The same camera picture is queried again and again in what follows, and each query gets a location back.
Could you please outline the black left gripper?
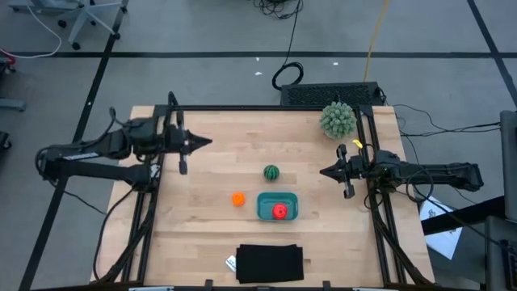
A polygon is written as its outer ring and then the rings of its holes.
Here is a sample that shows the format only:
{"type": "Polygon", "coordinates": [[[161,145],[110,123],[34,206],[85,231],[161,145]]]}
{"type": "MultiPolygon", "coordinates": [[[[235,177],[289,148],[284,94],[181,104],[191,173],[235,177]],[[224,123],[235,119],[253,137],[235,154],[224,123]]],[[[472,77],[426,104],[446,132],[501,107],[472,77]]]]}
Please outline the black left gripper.
{"type": "Polygon", "coordinates": [[[176,124],[169,121],[164,125],[163,133],[165,135],[165,149],[167,153],[179,154],[179,173],[187,174],[187,150],[189,154],[194,151],[208,146],[212,143],[212,139],[198,136],[192,132],[188,132],[184,128],[184,112],[176,112],[176,124]]]}

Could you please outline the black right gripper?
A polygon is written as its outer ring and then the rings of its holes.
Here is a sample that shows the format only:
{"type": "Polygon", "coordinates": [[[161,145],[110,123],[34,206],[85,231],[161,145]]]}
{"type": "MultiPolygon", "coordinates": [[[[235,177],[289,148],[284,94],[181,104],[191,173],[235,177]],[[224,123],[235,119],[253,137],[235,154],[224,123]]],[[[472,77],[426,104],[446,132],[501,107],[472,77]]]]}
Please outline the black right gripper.
{"type": "Polygon", "coordinates": [[[337,148],[338,161],[329,167],[322,169],[321,175],[344,184],[343,195],[345,199],[351,199],[355,195],[352,179],[361,179],[365,172],[365,163],[360,154],[349,157],[346,160],[347,148],[340,144],[337,148]]]}

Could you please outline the green artificial succulent plant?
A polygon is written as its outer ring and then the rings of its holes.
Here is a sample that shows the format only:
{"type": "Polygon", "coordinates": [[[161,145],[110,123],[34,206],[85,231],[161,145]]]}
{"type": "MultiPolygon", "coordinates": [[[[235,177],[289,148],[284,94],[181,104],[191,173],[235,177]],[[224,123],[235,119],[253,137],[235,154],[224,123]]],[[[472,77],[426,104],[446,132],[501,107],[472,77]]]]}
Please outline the green artificial succulent plant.
{"type": "Polygon", "coordinates": [[[322,110],[319,124],[327,137],[341,140],[356,129],[354,110],[346,103],[332,102],[322,110]]]}

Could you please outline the black keyboard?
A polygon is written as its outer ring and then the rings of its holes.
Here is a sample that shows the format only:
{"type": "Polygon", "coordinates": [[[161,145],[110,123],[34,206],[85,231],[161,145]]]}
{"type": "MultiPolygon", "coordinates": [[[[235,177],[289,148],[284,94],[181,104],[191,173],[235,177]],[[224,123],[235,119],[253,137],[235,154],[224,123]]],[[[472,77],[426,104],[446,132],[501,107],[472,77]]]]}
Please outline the black keyboard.
{"type": "Polygon", "coordinates": [[[332,102],[346,103],[353,108],[382,106],[385,96],[377,82],[297,84],[281,88],[282,106],[323,108],[332,102]]]}

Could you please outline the teal plastic container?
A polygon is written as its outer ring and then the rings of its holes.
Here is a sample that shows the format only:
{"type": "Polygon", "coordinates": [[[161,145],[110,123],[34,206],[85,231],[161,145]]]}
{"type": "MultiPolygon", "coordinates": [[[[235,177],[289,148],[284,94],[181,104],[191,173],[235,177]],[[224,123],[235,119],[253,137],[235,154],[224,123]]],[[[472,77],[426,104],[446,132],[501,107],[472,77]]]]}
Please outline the teal plastic container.
{"type": "Polygon", "coordinates": [[[292,221],[298,217],[298,198],[292,192],[262,192],[257,197],[257,215],[265,221],[292,221]],[[285,204],[288,215],[284,220],[275,220],[272,217],[272,208],[275,204],[285,204]]]}

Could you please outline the black folded cloth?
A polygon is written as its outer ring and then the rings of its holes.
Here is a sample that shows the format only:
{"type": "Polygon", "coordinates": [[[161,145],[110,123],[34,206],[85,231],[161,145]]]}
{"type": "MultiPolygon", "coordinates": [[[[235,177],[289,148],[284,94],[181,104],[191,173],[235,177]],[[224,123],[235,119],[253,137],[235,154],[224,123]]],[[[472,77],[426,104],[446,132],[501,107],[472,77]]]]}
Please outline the black folded cloth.
{"type": "Polygon", "coordinates": [[[297,245],[241,244],[236,250],[236,278],[240,284],[303,280],[303,248],[297,245]]]}

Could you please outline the white paper sheet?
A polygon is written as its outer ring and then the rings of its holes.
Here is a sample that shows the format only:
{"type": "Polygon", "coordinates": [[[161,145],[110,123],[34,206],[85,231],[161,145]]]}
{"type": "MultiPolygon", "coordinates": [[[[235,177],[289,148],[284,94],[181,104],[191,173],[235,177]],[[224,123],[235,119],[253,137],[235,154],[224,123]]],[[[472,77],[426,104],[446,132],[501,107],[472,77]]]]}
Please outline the white paper sheet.
{"type": "MultiPolygon", "coordinates": [[[[431,196],[429,200],[424,201],[420,206],[419,216],[421,222],[424,222],[427,219],[431,219],[451,211],[451,208],[431,196]]],[[[426,244],[433,251],[436,251],[445,258],[452,260],[460,239],[461,232],[462,227],[458,227],[456,229],[437,234],[426,234],[426,244]]]]}

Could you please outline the grey office chair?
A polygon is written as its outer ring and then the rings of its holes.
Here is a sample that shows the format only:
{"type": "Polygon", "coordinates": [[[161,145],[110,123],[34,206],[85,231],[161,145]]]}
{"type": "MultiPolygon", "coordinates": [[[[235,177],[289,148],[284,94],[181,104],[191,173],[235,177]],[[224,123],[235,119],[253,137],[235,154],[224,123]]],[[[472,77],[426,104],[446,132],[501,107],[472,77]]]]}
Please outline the grey office chair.
{"type": "Polygon", "coordinates": [[[101,3],[100,0],[10,0],[8,6],[14,12],[21,10],[29,11],[33,14],[35,19],[37,19],[36,12],[61,14],[61,17],[57,20],[57,25],[61,28],[67,27],[66,19],[75,18],[68,42],[73,50],[79,50],[81,46],[76,41],[76,38],[86,23],[90,23],[92,26],[101,25],[111,36],[114,36],[115,39],[118,40],[120,34],[115,32],[111,26],[104,23],[95,12],[110,7],[116,7],[123,13],[126,13],[128,11],[127,4],[128,0],[110,0],[105,3],[101,3]]]}

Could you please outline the grey cabinet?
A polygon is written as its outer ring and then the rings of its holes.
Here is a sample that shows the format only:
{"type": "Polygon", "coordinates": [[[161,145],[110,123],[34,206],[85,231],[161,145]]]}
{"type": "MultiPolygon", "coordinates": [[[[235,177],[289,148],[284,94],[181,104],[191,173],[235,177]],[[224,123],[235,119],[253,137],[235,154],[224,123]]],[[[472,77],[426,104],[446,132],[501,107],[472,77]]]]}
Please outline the grey cabinet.
{"type": "Polygon", "coordinates": [[[500,112],[505,213],[517,220],[517,112],[500,112]]]}

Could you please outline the black metal table frame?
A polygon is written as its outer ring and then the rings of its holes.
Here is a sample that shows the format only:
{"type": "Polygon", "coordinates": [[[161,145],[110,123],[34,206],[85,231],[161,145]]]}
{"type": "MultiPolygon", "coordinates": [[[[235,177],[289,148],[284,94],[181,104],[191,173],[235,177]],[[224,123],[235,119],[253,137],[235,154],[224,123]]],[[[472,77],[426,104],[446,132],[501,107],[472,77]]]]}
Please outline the black metal table frame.
{"type": "Polygon", "coordinates": [[[382,286],[410,282],[409,274],[374,230],[364,207],[367,184],[355,182],[347,200],[340,184],[320,174],[335,161],[337,142],[319,128],[315,109],[280,106],[207,106],[186,111],[187,126],[212,139],[188,159],[181,175],[178,157],[160,157],[156,194],[133,194],[122,183],[111,193],[113,213],[103,232],[96,261],[105,276],[126,247],[134,226],[154,208],[150,232],[121,273],[123,280],[147,285],[235,286],[225,261],[241,244],[303,248],[305,277],[299,286],[324,281],[334,286],[382,286]],[[280,176],[267,181],[263,170],[275,165],[280,176]],[[233,206],[234,192],[246,203],[233,206]],[[262,192],[292,192],[298,217],[265,221],[257,215],[262,192]]]}

